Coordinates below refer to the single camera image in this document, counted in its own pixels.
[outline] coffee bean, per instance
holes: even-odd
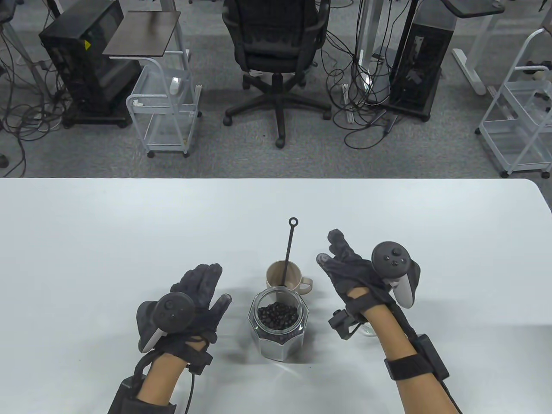
[[[277,331],[293,326],[299,317],[295,306],[286,305],[282,302],[275,302],[266,307],[261,307],[257,314],[263,325]]]

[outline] chair base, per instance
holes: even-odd
[[[272,75],[272,85],[269,85],[259,78],[244,74],[243,75],[243,88],[249,89],[249,85],[255,86],[263,94],[259,97],[253,98],[240,105],[236,105],[225,112],[225,117],[222,123],[226,126],[232,125],[232,117],[242,112],[248,111],[254,108],[261,108],[265,106],[272,106],[276,111],[276,124],[278,126],[278,139],[276,140],[276,147],[283,148],[285,146],[285,122],[284,122],[284,108],[291,108],[296,105],[302,105],[308,108],[314,108],[323,111],[323,118],[325,120],[332,119],[332,105],[318,100],[304,98],[289,91],[296,85],[302,84],[305,81],[305,75],[295,75],[290,80],[284,83],[281,73],[274,73]]]

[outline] mug handle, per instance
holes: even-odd
[[[312,279],[311,278],[301,278],[301,283],[299,283],[299,294],[305,295],[312,290]]]

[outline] hand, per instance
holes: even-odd
[[[343,233],[332,230],[328,234],[330,252],[316,256],[316,262],[330,277],[332,284],[347,311],[352,315],[363,317],[362,312],[380,304],[394,302],[389,295],[391,286],[386,284],[372,267],[370,260],[363,259],[349,246]]]
[[[180,282],[171,287],[171,292],[185,293],[193,300],[195,315],[184,331],[162,337],[155,349],[172,354],[190,364],[201,365],[201,358],[198,358],[197,354],[206,354],[209,344],[216,342],[216,329],[232,302],[232,297],[224,294],[209,309],[221,275],[222,267],[219,264],[200,264],[195,269],[187,271]]]

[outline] floor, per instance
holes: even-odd
[[[391,2],[391,15],[398,15],[402,2]],[[348,0],[333,0],[333,6]],[[156,8],[158,2],[121,0],[124,10]],[[542,20],[541,0],[506,2],[507,12],[497,28],[478,72],[487,84],[499,84],[524,38]],[[298,177],[298,178],[497,178],[498,168],[488,147],[474,130],[490,103],[470,88],[447,53],[441,80],[428,123],[407,119],[395,126],[392,134],[377,147],[356,151],[343,144],[344,131],[323,121],[318,113],[286,112],[287,145],[274,147],[275,118],[272,112],[252,112],[234,118],[232,127],[222,125],[224,109],[255,94],[243,91],[241,71],[233,59],[233,46],[224,27],[221,2],[196,0],[188,4],[177,0],[182,11],[181,24],[187,45],[192,50],[191,66],[196,82],[203,85],[201,110],[192,155],[159,154],[148,159],[132,128],[75,126],[59,129],[44,139],[25,144],[28,167],[26,177]],[[352,6],[331,12],[330,31],[346,44],[354,44],[354,24],[358,0]],[[25,0],[12,26],[28,47],[33,59],[46,59],[37,33],[46,17],[41,0]],[[469,50],[480,21],[460,21],[451,47]],[[385,25],[380,27],[383,35]],[[398,42],[399,30],[392,43]],[[344,56],[329,44],[324,50],[339,63]],[[0,56],[7,59],[6,51]],[[551,60],[550,55],[537,56]],[[315,60],[320,63],[320,55]],[[26,68],[18,66],[22,77]],[[299,93],[324,99],[326,74],[321,65],[308,75],[307,87]],[[0,105],[5,106],[8,84],[0,80]],[[16,103],[37,103],[37,97],[17,89]],[[337,119],[344,124],[344,117]],[[381,129],[363,131],[350,141],[366,146],[381,137]],[[0,151],[12,162],[20,159],[15,139],[0,132]],[[533,180],[552,205],[552,180],[537,173],[516,175]]]

